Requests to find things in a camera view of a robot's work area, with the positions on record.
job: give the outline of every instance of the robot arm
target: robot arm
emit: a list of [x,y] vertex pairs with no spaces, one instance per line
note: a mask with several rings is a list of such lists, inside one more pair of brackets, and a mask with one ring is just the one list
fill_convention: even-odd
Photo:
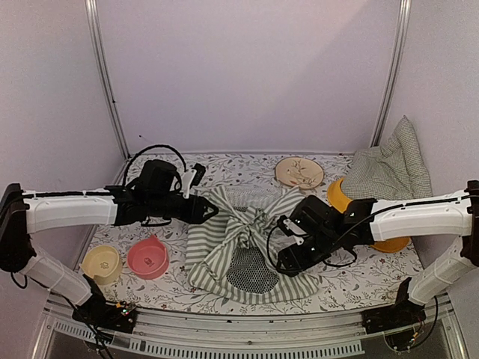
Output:
[[371,245],[400,236],[454,234],[433,264],[407,278],[392,306],[363,312],[367,332],[409,325],[424,318],[424,305],[479,266],[479,181],[465,191],[420,200],[354,200],[344,214],[314,196],[305,198],[278,226],[296,244],[278,253],[279,272],[294,276],[339,248]]
[[38,193],[23,191],[19,184],[9,185],[0,202],[0,269],[24,274],[64,296],[76,306],[76,320],[131,333],[135,325],[131,306],[106,303],[91,278],[75,273],[32,244],[30,235],[82,224],[141,222],[144,227],[155,227],[169,223],[151,224],[150,218],[155,217],[204,223],[218,209],[206,198],[189,193],[204,172],[205,168],[196,164],[180,177],[175,166],[153,160],[144,164],[140,176],[130,184],[95,191]]

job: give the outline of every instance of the round wooden board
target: round wooden board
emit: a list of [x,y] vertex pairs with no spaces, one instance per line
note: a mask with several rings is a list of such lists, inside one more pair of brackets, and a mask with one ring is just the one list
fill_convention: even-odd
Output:
[[321,184],[324,170],[315,161],[301,157],[282,159],[275,168],[276,179],[290,187],[313,189]]

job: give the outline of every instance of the black mesh fabric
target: black mesh fabric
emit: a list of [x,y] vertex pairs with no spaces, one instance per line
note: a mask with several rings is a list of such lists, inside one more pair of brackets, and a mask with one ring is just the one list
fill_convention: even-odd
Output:
[[237,248],[226,278],[237,289],[257,294],[273,290],[279,281],[278,275],[266,267],[257,248]]

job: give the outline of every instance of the white wall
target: white wall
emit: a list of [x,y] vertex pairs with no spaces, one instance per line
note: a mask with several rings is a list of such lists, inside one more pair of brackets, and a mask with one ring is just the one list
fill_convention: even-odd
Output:
[[157,142],[220,152],[367,147],[399,5],[99,1],[129,148],[136,152]]
[[[434,194],[479,180],[479,1],[422,0],[412,12],[387,138],[403,114],[413,121]],[[451,243],[416,240],[425,264]],[[479,358],[478,270],[450,290],[471,358]]]
[[[85,3],[0,2],[0,191],[61,191],[112,181],[121,157],[100,87]],[[35,236],[71,265],[85,228]],[[46,300],[0,273],[0,358],[27,358]]]

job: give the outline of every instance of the floral tablecloth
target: floral tablecloth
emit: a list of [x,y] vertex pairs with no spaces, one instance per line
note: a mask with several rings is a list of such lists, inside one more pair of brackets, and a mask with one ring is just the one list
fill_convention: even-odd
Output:
[[[275,180],[276,164],[289,155],[246,155],[246,154],[201,154],[185,155],[188,167],[199,162],[207,167],[201,186],[255,185],[263,188],[279,188]],[[303,156],[318,162],[324,169],[325,178],[319,187],[309,191],[326,200],[328,186],[347,174],[352,156]],[[130,177],[139,175],[147,159],[165,159],[182,168],[175,155],[141,156],[130,169]],[[368,246],[357,246],[358,260],[353,265],[334,269],[323,264],[310,269],[321,282],[316,295],[295,301],[262,305],[247,305],[218,297],[198,288],[186,280],[184,267],[188,225],[173,220],[166,227],[144,228],[139,224],[124,227],[101,226],[91,241],[90,248],[111,245],[123,257],[123,271],[119,279],[101,290],[109,300],[135,301],[142,307],[175,310],[193,313],[233,315],[274,315],[319,313],[348,310],[387,304],[394,301],[394,288],[404,278],[418,273],[422,267],[413,244],[396,254],[384,254]],[[138,241],[156,234],[162,240],[170,256],[168,271],[156,280],[142,280],[126,266],[126,253]],[[336,252],[332,263],[349,254]]]

